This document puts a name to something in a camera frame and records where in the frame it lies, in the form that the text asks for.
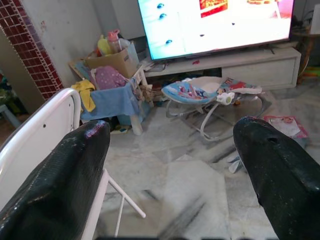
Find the tv screen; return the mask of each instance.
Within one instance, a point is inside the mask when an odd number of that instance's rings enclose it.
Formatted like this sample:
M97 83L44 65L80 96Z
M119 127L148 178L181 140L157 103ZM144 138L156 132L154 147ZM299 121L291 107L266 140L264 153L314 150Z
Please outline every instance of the tv screen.
M153 60L289 38L294 0L138 0Z

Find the baby bouncer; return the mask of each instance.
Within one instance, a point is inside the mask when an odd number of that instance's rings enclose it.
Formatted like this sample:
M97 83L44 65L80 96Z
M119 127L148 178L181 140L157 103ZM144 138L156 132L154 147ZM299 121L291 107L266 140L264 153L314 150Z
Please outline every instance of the baby bouncer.
M255 114L258 118L271 105L269 101L261 96L262 88L260 86L254 86L231 78L209 76L193 79L186 78L183 81L177 81L165 86L162 92L170 99L166 107L166 116L168 118L180 117L183 122L200 132L200 135L208 142L225 140L233 135L232 129L218 136L210 136L205 132L206 124L212 115L232 126L234 125L233 122L214 112L217 107L240 101L260 99L261 108ZM173 113L171 111L173 102L188 105L191 110ZM206 114L200 128L187 121L187 118L195 113Z

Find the cardboard box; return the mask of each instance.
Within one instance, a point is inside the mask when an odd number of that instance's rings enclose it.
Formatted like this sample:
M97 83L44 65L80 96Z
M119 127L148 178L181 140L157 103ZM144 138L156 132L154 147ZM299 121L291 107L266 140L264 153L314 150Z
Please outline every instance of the cardboard box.
M90 69L111 66L124 77L130 79L139 68L139 59L135 44L132 42L128 48L116 54L101 57L88 57L85 59L85 64Z

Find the wooden table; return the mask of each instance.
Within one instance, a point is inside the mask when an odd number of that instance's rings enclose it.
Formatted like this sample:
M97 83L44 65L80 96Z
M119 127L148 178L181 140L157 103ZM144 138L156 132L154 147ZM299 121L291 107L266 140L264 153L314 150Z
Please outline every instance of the wooden table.
M314 49L316 38L320 37L320 34L309 34L309 32L310 32L309 27L306 28L304 32L303 31L302 32L292 32L293 35L298 36L298 37L302 37L301 42L303 45L306 46L304 58L303 58L302 64L300 64L299 75L298 75L299 77L297 79L297 84L301 84L304 81L304 77L303 77L302 73L307 67L311 52Z

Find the mosaic tile wall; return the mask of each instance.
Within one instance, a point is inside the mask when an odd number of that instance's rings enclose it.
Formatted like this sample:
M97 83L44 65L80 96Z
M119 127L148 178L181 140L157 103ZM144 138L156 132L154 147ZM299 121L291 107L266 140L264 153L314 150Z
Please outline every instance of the mosaic tile wall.
M44 99L62 89L57 71L20 0L0 0L0 26Z

